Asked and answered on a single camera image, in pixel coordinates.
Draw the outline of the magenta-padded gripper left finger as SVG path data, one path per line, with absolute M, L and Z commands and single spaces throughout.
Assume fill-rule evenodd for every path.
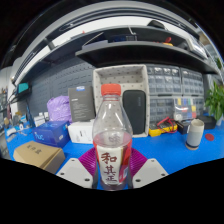
M 95 149 L 91 148 L 79 158 L 70 158 L 58 171 L 57 176 L 81 187 L 96 189 L 98 168 Z

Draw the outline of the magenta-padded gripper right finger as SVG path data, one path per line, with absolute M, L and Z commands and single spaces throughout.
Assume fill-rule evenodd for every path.
M 132 149 L 128 173 L 129 189 L 141 188 L 167 175 L 155 158 L 147 159 L 138 150 Z

